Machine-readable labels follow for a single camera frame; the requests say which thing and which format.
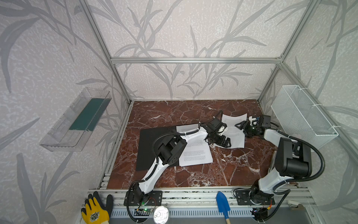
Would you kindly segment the printed paper stack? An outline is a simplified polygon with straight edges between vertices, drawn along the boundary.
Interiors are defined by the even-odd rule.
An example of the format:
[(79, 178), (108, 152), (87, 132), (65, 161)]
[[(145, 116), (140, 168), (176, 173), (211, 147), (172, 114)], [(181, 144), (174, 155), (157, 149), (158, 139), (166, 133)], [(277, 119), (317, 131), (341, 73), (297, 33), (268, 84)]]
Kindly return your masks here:
[(179, 165), (181, 167), (208, 164), (213, 162), (209, 144), (205, 141), (208, 133), (200, 127), (199, 131), (188, 135), (189, 132), (196, 131), (198, 124), (177, 126), (178, 133), (186, 133), (182, 136), (186, 140), (187, 145), (179, 158)]
[(238, 117), (231, 117), (228, 115), (222, 116), (222, 122), (227, 125), (227, 128), (224, 131), (223, 135), (230, 138), (231, 149), (245, 148), (245, 135), (242, 130), (235, 127), (235, 124), (238, 124), (242, 121), (246, 121), (246, 119), (247, 114)]

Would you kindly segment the black file folder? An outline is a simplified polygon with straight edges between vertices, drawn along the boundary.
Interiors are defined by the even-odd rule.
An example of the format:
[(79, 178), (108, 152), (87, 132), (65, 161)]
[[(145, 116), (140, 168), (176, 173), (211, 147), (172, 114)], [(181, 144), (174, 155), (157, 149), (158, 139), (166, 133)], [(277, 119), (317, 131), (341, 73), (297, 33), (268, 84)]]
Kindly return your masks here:
[(147, 171), (155, 160), (152, 144), (159, 136), (176, 131), (176, 126), (141, 129), (136, 171)]

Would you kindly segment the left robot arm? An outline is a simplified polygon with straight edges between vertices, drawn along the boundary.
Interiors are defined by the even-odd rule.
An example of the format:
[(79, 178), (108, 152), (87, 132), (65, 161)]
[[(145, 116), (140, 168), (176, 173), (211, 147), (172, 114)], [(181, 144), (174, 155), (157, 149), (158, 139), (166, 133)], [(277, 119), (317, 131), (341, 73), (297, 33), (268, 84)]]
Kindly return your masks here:
[(210, 121), (192, 125), (184, 125), (157, 137), (151, 146), (154, 161), (146, 175), (133, 181), (126, 193), (125, 206), (143, 206), (151, 198), (156, 198), (154, 187), (164, 171), (179, 163), (181, 166), (197, 165), (212, 162), (206, 158), (210, 153), (210, 145), (229, 148), (230, 138), (224, 136), (227, 125), (217, 116)]

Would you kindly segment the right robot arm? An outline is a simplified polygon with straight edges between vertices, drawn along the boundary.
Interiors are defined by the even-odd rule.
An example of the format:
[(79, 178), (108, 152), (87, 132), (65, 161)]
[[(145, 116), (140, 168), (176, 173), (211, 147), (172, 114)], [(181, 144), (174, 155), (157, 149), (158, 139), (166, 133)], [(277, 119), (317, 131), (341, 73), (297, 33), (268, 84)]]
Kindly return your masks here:
[(235, 127), (246, 137), (261, 137), (277, 147), (272, 170), (256, 180), (248, 193), (251, 203), (269, 202), (275, 194), (289, 193), (288, 190), (278, 192), (281, 186), (315, 180), (323, 174), (326, 164), (322, 153), (312, 144), (278, 130), (279, 126), (270, 116), (249, 117)]

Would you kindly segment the blue hand shovel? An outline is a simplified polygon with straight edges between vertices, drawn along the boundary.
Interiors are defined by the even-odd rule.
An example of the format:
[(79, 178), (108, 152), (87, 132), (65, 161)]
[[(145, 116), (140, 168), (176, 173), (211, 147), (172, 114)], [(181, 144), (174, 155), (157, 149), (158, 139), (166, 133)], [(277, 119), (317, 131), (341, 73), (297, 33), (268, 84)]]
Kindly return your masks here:
[(230, 206), (226, 196), (221, 191), (219, 191), (216, 195), (216, 202), (219, 212), (222, 213), (225, 217), (226, 223), (231, 224), (228, 216), (228, 212), (230, 211)]

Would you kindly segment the small white beige clip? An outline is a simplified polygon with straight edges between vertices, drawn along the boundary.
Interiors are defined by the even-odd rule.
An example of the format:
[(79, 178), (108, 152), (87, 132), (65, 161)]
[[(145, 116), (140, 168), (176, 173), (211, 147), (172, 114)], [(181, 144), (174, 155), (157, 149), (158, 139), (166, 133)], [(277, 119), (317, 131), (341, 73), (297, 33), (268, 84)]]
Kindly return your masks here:
[(290, 210), (292, 211), (303, 211), (304, 210), (304, 206), (296, 201), (292, 201), (292, 200), (288, 200), (288, 205), (290, 207)]

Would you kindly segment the yellow black work glove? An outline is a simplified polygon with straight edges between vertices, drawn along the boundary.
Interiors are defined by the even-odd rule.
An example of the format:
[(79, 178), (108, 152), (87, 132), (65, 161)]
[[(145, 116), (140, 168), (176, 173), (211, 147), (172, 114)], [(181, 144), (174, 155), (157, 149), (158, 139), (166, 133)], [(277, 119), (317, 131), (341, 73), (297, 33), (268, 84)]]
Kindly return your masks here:
[(112, 210), (113, 196), (108, 195), (104, 205), (99, 193), (94, 191), (85, 199), (85, 207), (81, 209), (81, 214), (86, 224), (109, 224)]

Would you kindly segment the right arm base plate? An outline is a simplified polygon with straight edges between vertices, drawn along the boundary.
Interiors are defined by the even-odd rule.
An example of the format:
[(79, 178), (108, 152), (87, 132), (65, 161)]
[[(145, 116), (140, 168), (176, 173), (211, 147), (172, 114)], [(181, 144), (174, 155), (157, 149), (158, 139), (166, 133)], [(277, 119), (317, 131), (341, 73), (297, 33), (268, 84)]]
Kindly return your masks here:
[(270, 206), (276, 204), (273, 194), (262, 191), (252, 192), (249, 189), (235, 189), (233, 193), (238, 205)]

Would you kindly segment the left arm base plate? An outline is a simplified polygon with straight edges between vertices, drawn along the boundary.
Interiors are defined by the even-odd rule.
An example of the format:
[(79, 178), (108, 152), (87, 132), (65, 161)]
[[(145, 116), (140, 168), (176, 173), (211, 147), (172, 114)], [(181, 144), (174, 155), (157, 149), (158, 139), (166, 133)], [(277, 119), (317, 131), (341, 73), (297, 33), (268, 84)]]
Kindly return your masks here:
[(128, 191), (125, 196), (124, 206), (160, 206), (163, 191), (152, 191), (148, 194)]

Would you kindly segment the aluminium frame rails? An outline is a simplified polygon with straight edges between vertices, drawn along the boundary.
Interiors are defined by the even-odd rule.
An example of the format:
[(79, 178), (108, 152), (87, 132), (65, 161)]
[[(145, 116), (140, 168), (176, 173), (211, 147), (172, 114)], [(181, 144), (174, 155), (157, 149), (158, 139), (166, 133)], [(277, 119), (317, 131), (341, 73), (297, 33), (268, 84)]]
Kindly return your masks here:
[(281, 71), (309, 104), (327, 119), (337, 138), (321, 148), (326, 174), (311, 188), (319, 208), (358, 211), (358, 3), (357, 1), (304, 1), (305, 13), (279, 58), (244, 57), (112, 57), (123, 63), (249, 64), (271, 63), (274, 71), (260, 94), (260, 102), (279, 112), (279, 100), (269, 92)]

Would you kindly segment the clear plastic wall tray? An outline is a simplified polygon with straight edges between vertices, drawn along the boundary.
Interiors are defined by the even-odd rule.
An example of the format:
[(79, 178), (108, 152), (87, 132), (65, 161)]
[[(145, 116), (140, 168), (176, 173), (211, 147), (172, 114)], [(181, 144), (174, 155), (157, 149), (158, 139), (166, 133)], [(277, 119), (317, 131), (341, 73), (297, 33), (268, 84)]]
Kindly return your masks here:
[(108, 90), (84, 88), (40, 146), (50, 152), (81, 152), (111, 100)]

